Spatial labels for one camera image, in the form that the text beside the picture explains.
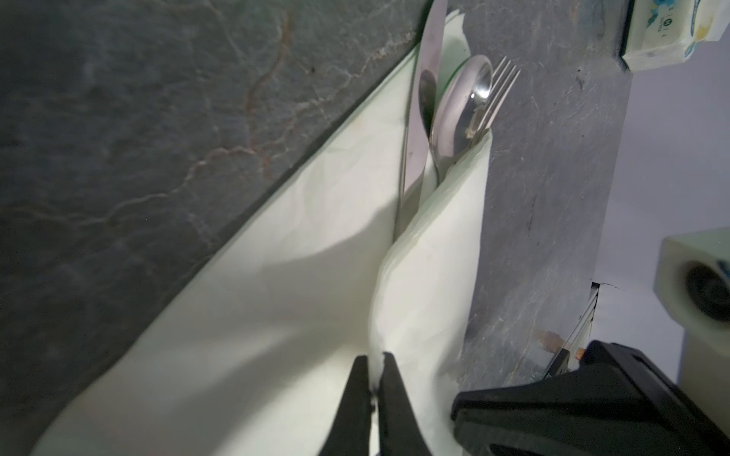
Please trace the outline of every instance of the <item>fork tines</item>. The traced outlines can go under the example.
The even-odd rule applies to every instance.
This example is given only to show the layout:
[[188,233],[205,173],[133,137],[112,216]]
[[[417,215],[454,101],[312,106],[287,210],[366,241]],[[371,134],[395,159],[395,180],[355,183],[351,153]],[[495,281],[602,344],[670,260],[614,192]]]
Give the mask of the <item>fork tines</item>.
[[482,120],[479,122],[479,126],[477,127],[477,134],[475,134],[472,139],[472,146],[479,142],[482,137],[484,137],[484,133],[486,133],[492,126],[492,122],[494,121],[499,108],[502,107],[504,99],[507,97],[507,94],[510,92],[510,89],[515,84],[517,76],[519,75],[520,70],[518,70],[517,66],[515,66],[507,57],[503,57],[499,61],[499,64],[494,70],[492,76],[492,90],[490,90],[489,93],[489,100],[486,104],[487,107],[484,111],[484,115],[482,116]]

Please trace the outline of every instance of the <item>spoon bowl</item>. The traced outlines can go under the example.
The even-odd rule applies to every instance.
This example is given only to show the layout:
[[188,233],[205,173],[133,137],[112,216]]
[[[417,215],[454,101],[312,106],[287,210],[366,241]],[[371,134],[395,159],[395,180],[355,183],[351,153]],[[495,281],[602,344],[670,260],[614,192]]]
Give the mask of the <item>spoon bowl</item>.
[[439,182],[470,148],[491,91],[492,64],[484,55],[469,57],[449,80],[431,124],[431,153]]

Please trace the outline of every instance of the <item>white napkin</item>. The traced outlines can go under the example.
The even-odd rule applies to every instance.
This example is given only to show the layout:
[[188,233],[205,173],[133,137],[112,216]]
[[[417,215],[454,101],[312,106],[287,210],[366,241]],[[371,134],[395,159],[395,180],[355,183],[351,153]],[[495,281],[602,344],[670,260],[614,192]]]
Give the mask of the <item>white napkin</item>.
[[[442,85],[469,56],[463,19],[447,18]],[[370,353],[377,376],[383,350],[432,452],[461,453],[448,366],[474,290],[491,136],[433,194],[429,158],[423,206],[392,244],[414,66],[411,53],[34,455],[313,455],[354,357]]]

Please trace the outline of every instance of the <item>marble table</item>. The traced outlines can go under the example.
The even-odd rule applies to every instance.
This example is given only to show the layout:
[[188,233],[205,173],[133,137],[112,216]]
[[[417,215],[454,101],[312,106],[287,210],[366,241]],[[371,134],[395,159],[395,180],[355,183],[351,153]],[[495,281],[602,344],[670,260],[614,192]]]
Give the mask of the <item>marble table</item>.
[[[585,309],[628,0],[461,0],[522,75],[494,126],[464,388],[540,378]],[[0,5],[0,431],[20,451],[413,47],[427,0]]]

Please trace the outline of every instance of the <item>cutlery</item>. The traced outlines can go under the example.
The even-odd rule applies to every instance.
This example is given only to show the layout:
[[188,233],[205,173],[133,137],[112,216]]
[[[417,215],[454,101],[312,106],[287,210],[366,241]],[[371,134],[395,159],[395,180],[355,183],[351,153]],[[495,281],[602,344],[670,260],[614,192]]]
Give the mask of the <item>cutlery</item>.
[[491,128],[499,108],[502,107],[502,103],[504,103],[504,99],[515,84],[520,71],[507,57],[503,57],[497,65],[493,76],[494,86],[490,92],[490,100],[485,105],[484,114],[481,116],[477,127],[470,128],[466,133],[467,137],[471,138],[470,147],[474,147]]
[[431,127],[431,153],[439,183],[462,152],[471,147],[473,134],[490,102],[492,64],[484,55],[473,55],[454,72],[436,108]]
[[429,131],[436,104],[436,80],[441,61],[447,3],[447,0],[434,0],[431,4],[418,49],[408,111],[406,147],[401,165],[401,188],[394,233],[396,239],[418,212],[420,203],[423,171],[430,152]]

